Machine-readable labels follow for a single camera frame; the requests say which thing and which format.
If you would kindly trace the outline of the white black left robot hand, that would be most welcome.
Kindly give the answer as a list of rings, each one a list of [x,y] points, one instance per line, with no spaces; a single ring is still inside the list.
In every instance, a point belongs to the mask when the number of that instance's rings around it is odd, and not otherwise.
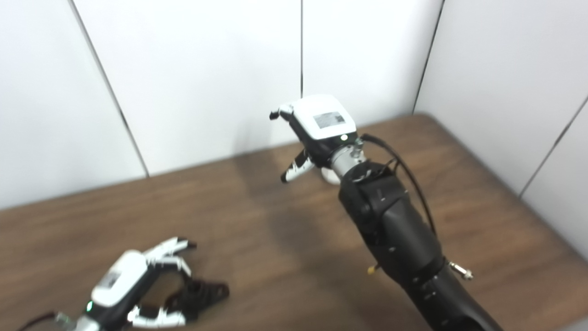
[[[126,250],[92,289],[76,331],[155,330],[182,327],[188,318],[180,310],[141,306],[140,301],[161,275],[178,273],[190,281],[192,272],[179,253],[197,244],[172,237],[146,250]]]

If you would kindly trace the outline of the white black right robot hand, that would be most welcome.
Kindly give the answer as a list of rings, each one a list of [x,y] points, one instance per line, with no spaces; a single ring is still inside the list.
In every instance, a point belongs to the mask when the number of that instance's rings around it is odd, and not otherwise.
[[[336,171],[336,157],[351,149],[359,136],[350,113],[332,95],[306,96],[285,103],[270,112],[269,119],[284,119],[302,144],[302,151],[281,175],[281,182],[289,183],[313,168],[327,168],[341,179]]]

